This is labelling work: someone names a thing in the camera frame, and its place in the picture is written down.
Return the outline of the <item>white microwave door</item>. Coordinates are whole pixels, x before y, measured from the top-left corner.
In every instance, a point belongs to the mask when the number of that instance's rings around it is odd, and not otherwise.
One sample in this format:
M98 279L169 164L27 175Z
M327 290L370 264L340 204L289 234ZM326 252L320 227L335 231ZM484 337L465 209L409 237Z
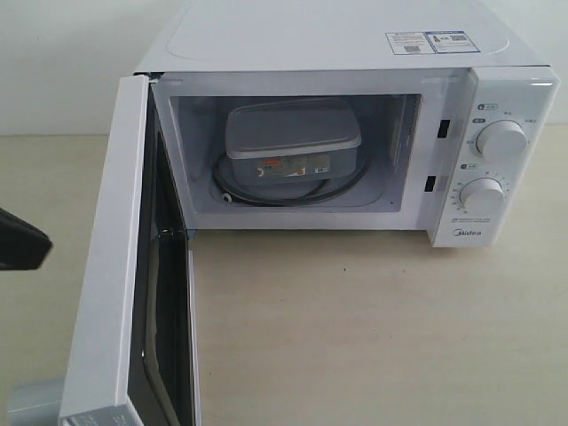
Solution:
M67 372L9 398L11 425L199 425L193 255L153 81L114 106Z

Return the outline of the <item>white plastic lidded container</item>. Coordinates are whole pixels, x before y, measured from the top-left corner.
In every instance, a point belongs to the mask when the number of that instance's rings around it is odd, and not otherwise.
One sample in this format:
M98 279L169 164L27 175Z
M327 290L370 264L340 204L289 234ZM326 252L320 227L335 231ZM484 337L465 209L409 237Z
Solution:
M337 98L241 106L225 126L225 152L242 185L346 177L356 169L360 145L356 115Z

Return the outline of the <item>white microwave oven body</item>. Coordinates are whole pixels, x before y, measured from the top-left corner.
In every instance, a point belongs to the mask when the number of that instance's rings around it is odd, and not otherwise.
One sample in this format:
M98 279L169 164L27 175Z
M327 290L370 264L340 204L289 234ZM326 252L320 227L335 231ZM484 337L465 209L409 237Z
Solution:
M464 31L479 53L394 55L391 32ZM492 245L556 95L551 66L478 1L191 1L136 69L149 77L177 196L189 231L200 229L420 230L440 248ZM344 195L299 207L227 203L211 171L238 107L337 98L359 122L356 172ZM476 149L489 124L511 120L525 151L488 162ZM286 199L322 180L242 185ZM331 191L350 178L330 178ZM505 205L469 214L459 194L497 180Z

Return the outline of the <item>lower white microwave knob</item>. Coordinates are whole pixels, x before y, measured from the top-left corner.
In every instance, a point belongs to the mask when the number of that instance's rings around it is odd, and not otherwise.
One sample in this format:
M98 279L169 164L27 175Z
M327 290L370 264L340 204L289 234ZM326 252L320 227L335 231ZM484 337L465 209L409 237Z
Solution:
M492 215L505 205L505 193L497 180L484 177L466 184L459 200L469 214Z

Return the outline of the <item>white microwave knob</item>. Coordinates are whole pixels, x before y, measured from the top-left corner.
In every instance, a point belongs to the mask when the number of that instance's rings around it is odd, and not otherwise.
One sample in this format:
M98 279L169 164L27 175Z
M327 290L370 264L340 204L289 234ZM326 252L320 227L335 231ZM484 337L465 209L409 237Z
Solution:
M511 120L494 122L477 136L476 149L488 162L504 162L521 155L528 140L522 127Z
M497 180L484 177L466 184L459 200L469 214L492 215L505 205L505 193Z

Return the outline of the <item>upper white microwave knob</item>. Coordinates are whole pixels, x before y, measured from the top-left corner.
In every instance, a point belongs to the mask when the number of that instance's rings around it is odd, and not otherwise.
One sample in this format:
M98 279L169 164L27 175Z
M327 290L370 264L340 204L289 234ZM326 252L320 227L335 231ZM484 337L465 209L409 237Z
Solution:
M504 162L521 155L528 140L522 127L511 120L494 122L477 136L476 149L488 162Z

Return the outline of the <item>blue white warning sticker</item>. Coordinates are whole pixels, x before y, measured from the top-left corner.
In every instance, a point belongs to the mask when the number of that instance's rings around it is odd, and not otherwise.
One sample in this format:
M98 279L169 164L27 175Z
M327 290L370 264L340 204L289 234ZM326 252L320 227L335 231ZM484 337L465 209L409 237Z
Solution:
M386 33L394 55L434 55L479 53L464 31L426 31Z

